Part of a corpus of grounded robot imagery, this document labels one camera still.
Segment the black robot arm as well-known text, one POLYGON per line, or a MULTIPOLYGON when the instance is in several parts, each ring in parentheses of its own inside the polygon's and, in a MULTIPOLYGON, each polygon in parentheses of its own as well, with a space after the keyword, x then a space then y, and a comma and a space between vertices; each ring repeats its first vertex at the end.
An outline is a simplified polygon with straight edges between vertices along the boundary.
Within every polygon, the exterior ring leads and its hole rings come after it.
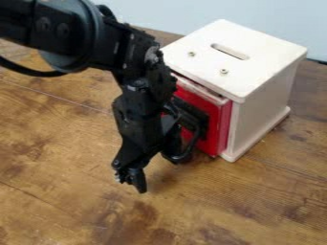
POLYGON ((52 67, 40 71, 0 56, 0 66, 22 75, 53 78, 88 68, 113 75, 121 95, 112 111, 122 139, 114 178, 145 192, 150 159, 161 154, 174 161, 181 148, 176 78, 154 37, 90 0, 0 0, 0 38, 36 49, 52 67))

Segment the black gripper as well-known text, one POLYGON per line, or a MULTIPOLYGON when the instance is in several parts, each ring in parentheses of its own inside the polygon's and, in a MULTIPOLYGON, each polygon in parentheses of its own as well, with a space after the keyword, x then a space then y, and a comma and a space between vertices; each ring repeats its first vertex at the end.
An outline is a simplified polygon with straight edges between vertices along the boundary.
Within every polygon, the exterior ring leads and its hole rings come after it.
POLYGON ((142 169, 153 156, 160 152, 170 163, 178 163, 181 156, 181 127, 172 127, 173 118, 164 106, 156 108, 156 105, 126 95, 112 103, 122 144, 110 165, 117 181, 133 185, 138 193, 146 192, 142 169))

